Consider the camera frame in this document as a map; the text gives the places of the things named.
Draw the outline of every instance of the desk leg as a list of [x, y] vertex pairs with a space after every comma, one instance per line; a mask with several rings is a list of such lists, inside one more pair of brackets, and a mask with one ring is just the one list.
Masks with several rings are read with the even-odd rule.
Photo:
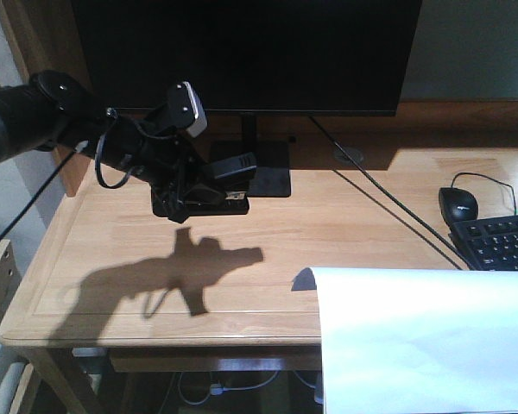
[[31, 361], [69, 414], [104, 414], [89, 378], [80, 369], [71, 349], [22, 348], [19, 353]]

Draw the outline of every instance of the monitor base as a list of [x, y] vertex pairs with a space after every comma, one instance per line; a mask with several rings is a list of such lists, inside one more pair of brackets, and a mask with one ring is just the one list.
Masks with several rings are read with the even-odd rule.
[[[243, 150], [240, 141], [215, 141], [210, 151], [210, 161], [239, 155]], [[248, 197], [289, 197], [292, 193], [289, 170], [289, 150], [284, 141], [258, 141], [250, 149], [257, 159], [257, 172], [250, 181]]]

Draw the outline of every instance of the desk surface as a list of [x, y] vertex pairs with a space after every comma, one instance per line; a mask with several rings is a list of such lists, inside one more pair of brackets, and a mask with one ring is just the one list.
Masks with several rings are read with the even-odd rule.
[[[310, 148], [300, 144], [292, 156]], [[314, 152], [322, 159], [332, 148]], [[105, 190], [89, 170], [77, 196], [61, 203], [3, 320], [1, 341], [65, 348], [318, 344], [316, 293], [291, 292], [301, 269], [452, 268], [407, 223], [426, 231], [359, 172], [339, 171], [355, 186], [331, 169], [296, 168], [290, 198], [254, 198], [247, 216], [177, 224], [152, 215], [148, 185], [132, 179]], [[518, 147], [403, 146], [387, 169], [371, 172], [446, 236], [438, 189], [461, 171], [510, 183], [518, 200]], [[113, 180], [117, 172], [107, 173]], [[512, 214], [498, 185], [463, 177], [457, 186], [476, 195], [480, 216]]]

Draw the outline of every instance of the power cord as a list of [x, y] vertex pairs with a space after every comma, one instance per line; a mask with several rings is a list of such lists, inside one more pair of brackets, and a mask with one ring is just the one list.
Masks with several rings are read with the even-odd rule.
[[503, 183], [502, 181], [499, 181], [498, 179], [494, 179], [494, 178], [490, 177], [489, 175], [480, 174], [479, 172], [458, 172], [452, 178], [451, 188], [453, 188], [453, 186], [455, 185], [455, 181], [457, 180], [457, 178], [461, 177], [463, 175], [471, 175], [471, 176], [474, 176], [474, 177], [482, 177], [483, 179], [488, 179], [489, 181], [493, 181], [494, 183], [497, 183], [499, 185], [503, 185], [505, 187], [508, 187], [510, 189], [510, 193], [512, 195], [512, 204], [513, 204], [513, 207], [514, 207], [514, 215], [515, 216], [518, 215], [518, 208], [516, 206], [515, 188], [512, 185], [507, 184], [507, 183]]
[[113, 129], [113, 127], [117, 124], [117, 111], [113, 108], [107, 109], [107, 116], [111, 118], [110, 126], [107, 128], [107, 130], [100, 135], [100, 138], [98, 140], [98, 145], [96, 146], [96, 154], [94, 155], [94, 172], [96, 173], [96, 180], [98, 183], [104, 187], [108, 188], [110, 190], [116, 190], [117, 188], [121, 188], [123, 185], [127, 184], [129, 181], [130, 176], [136, 169], [142, 168], [141, 166], [132, 166], [125, 174], [124, 176], [115, 184], [110, 185], [105, 182], [104, 175], [102, 174], [102, 155], [104, 153], [104, 146], [105, 146], [105, 140], [107, 140], [107, 135], [110, 133], [110, 131]]
[[182, 377], [183, 377], [184, 373], [180, 373], [179, 382], [178, 382], [179, 396], [180, 396], [180, 399], [182, 401], [184, 401], [185, 403], [187, 403], [188, 405], [202, 405], [205, 402], [207, 402], [207, 400], [209, 399], [209, 397], [211, 395], [213, 395], [213, 396], [221, 395], [222, 393], [228, 392], [228, 391], [256, 390], [258, 388], [267, 386], [268, 384], [273, 382], [276, 379], [276, 377], [278, 377], [279, 373], [280, 373], [280, 371], [275, 371], [270, 377], [268, 377], [268, 379], [264, 380], [263, 382], [261, 382], [259, 384], [255, 384], [253, 386], [223, 386], [220, 382], [212, 381], [211, 385], [209, 386], [209, 391], [208, 391], [207, 395], [205, 395], [201, 400], [198, 400], [198, 401], [192, 401], [192, 400], [188, 399], [182, 392]]
[[[431, 227], [428, 223], [422, 220], [419, 216], [417, 216], [414, 212], [412, 212], [405, 204], [399, 201], [393, 194], [391, 194], [388, 190], [386, 190], [380, 183], [378, 183], [374, 177], [372, 177], [360, 164], [358, 164], [353, 158], [345, 151], [345, 149], [341, 146], [341, 144], [336, 141], [336, 139], [328, 132], [326, 129], [313, 117], [309, 116], [311, 122], [313, 122], [317, 128], [328, 138], [328, 140], [334, 144], [345, 157], [353, 164], [353, 166], [359, 170], [359, 172], [367, 178], [370, 183], [372, 183], [379, 191], [382, 192], [386, 197], [388, 197], [391, 201], [393, 201], [400, 209], [405, 211], [409, 216], [411, 216], [417, 223], [419, 223], [424, 229], [428, 230], [432, 235], [434, 235], [440, 242], [442, 242], [449, 250], [451, 250], [457, 257], [459, 257], [468, 267], [474, 268], [471, 263], [468, 261], [463, 254], [461, 254], [450, 242], [448, 242], [442, 235], [440, 235], [433, 227]], [[461, 266], [459, 266], [454, 260], [444, 256], [446, 260], [450, 261], [458, 270], [463, 270]]]
[[316, 385], [311, 384], [310, 382], [307, 382], [307, 381], [305, 380], [305, 378], [303, 378], [303, 377], [301, 376], [301, 374], [300, 374], [300, 373], [298, 373], [297, 371], [293, 371], [293, 373], [294, 373], [294, 375], [296, 376], [296, 378], [297, 378], [297, 379], [298, 379], [298, 380], [299, 380], [299, 381], [300, 381], [304, 386], [307, 386], [307, 387], [311, 388], [312, 390], [314, 390], [314, 389], [316, 389], [316, 388], [317, 388], [317, 386], [316, 386]]
[[261, 388], [263, 386], [267, 386], [274, 380], [276, 380], [276, 377], [280, 371], [275, 371], [268, 379], [264, 380], [260, 384], [256, 384], [254, 386], [222, 386], [220, 383], [212, 384], [210, 387], [211, 395], [221, 395], [223, 392], [227, 391], [249, 391], [249, 390], [256, 390], [257, 388]]
[[30, 209], [33, 204], [36, 202], [38, 197], [47, 189], [53, 179], [60, 173], [61, 169], [69, 162], [69, 160], [77, 153], [81, 152], [85, 146], [88, 144], [87, 141], [81, 142], [68, 156], [66, 156], [63, 161], [55, 168], [55, 170], [50, 174], [50, 176], [42, 183], [41, 187], [34, 194], [34, 196], [28, 201], [28, 203], [23, 207], [23, 210], [12, 220], [12, 222], [6, 227], [2, 233], [0, 233], [0, 242], [3, 238], [16, 226], [17, 223], [27, 214], [28, 209]]

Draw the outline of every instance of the monitor stand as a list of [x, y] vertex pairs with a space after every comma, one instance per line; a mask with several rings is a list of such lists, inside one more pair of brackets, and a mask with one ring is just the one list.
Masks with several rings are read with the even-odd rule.
[[284, 141], [258, 141], [257, 118], [252, 114], [241, 115], [241, 141], [215, 141], [212, 143], [210, 161], [221, 160], [243, 153], [254, 153], [257, 172], [250, 182], [249, 197], [289, 197], [289, 150]]

